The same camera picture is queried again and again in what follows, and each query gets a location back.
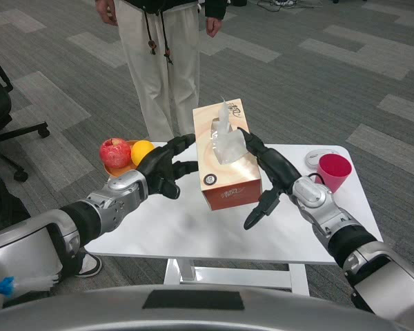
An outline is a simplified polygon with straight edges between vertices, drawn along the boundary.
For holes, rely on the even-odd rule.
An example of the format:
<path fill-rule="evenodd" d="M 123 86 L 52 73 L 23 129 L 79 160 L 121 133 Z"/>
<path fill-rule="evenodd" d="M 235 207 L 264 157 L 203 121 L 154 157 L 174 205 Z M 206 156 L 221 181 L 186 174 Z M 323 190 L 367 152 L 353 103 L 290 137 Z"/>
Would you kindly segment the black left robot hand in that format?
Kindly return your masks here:
<path fill-rule="evenodd" d="M 161 194 L 169 199 L 178 199 L 180 188 L 176 180 L 199 171 L 197 161 L 177 161 L 173 157 L 187 150 L 195 142 L 194 134 L 171 139 L 166 145 L 149 152 L 136 170 L 142 173 L 148 184 L 148 194 Z"/>

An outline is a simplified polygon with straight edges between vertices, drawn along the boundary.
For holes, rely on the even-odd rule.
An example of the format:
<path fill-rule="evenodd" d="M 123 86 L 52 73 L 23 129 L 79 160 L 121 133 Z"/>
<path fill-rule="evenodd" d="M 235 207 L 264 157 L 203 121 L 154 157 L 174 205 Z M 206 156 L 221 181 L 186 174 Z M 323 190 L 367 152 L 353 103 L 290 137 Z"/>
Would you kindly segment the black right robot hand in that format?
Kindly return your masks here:
<path fill-rule="evenodd" d="M 244 136 L 247 151 L 256 158 L 257 164 L 266 173 L 273 186 L 270 190 L 263 191 L 257 207 L 246 218 L 244 229 L 249 230 L 263 217 L 271 214 L 279 204 L 281 194 L 292 194 L 293 184 L 301 174 L 281 153 L 266 147 L 259 137 L 243 128 L 238 127 L 238 129 Z"/>

